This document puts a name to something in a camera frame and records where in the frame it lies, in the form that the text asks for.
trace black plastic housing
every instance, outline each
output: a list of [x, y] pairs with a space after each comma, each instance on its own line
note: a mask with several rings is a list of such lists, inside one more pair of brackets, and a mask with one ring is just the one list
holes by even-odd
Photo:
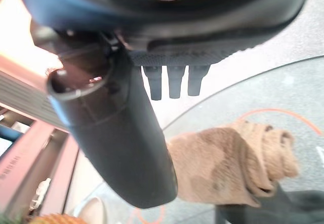
[[175, 199], [176, 175], [140, 67], [120, 50], [101, 79], [75, 88], [68, 77], [63, 70], [50, 74], [50, 100], [104, 180], [140, 208]]

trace glass surface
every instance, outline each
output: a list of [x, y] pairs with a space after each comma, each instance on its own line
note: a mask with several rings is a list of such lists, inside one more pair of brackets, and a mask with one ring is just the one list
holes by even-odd
[[[262, 208], [230, 206], [227, 215], [236, 223], [324, 223], [324, 57], [279, 67], [237, 83], [177, 118], [165, 130], [166, 139], [180, 133], [225, 125], [238, 118], [271, 124], [289, 130], [295, 137], [294, 154], [300, 174], [280, 182], [278, 196], [264, 201]], [[101, 184], [74, 214], [92, 197], [103, 200], [109, 223], [225, 223], [214, 205], [176, 199], [161, 207], [139, 210], [128, 205], [107, 184]], [[303, 204], [295, 206], [291, 198]]]

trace orange line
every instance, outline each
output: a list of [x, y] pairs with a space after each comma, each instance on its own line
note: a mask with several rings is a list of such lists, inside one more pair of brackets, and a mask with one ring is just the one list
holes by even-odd
[[256, 113], [261, 113], [261, 112], [280, 112], [280, 113], [284, 113], [287, 115], [291, 115], [301, 121], [303, 121], [305, 124], [307, 124], [310, 128], [312, 128], [318, 135], [322, 135], [322, 131], [315, 125], [313, 124], [310, 120], [304, 118], [303, 116], [292, 112], [292, 111], [288, 111], [285, 109], [257, 109], [257, 110], [253, 110], [253, 111], [249, 111], [247, 113], [245, 113], [244, 115], [242, 115], [240, 118], [238, 119], [244, 119], [252, 114], [256, 114]]
[[127, 224], [132, 224], [133, 223], [133, 219], [134, 219], [134, 215], [135, 215], [136, 209], [134, 209], [130, 215], [130, 218], [127, 221]]
[[158, 217], [158, 219], [156, 220], [156, 221], [154, 221], [154, 222], [148, 222], [148, 221], [146, 221], [143, 217], [142, 217], [142, 215], [141, 215], [141, 210], [140, 209], [136, 209], [136, 212], [135, 212], [135, 214], [136, 214], [136, 216], [137, 216], [137, 218], [139, 218], [139, 220], [143, 223], [143, 224], [159, 224], [161, 221], [163, 221], [163, 219], [164, 219], [164, 216], [165, 216], [165, 207], [164, 206], [161, 206], [160, 207], [160, 216]]

